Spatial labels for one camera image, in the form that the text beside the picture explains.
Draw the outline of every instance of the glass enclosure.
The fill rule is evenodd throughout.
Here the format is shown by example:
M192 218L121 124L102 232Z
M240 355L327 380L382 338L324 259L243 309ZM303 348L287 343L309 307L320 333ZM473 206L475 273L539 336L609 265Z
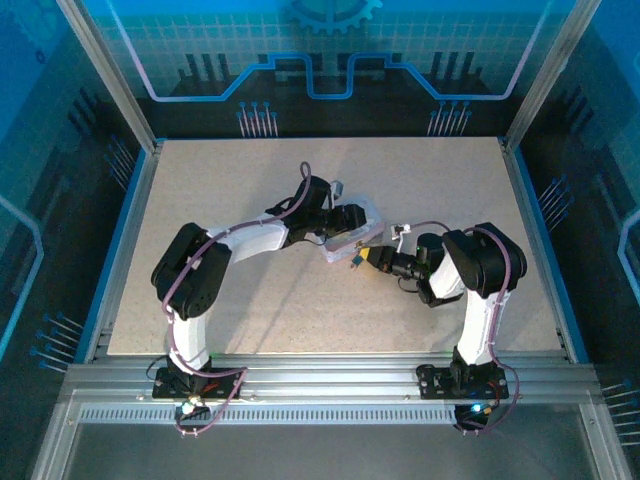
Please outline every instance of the glass enclosure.
M12 479L37 454L139 152L55 2L24 3L0 4L0 477Z
M572 0L87 0L156 136L503 135Z
M521 146L590 359L605 385L627 380L616 413L636 462L639 22L637 1L602 2Z

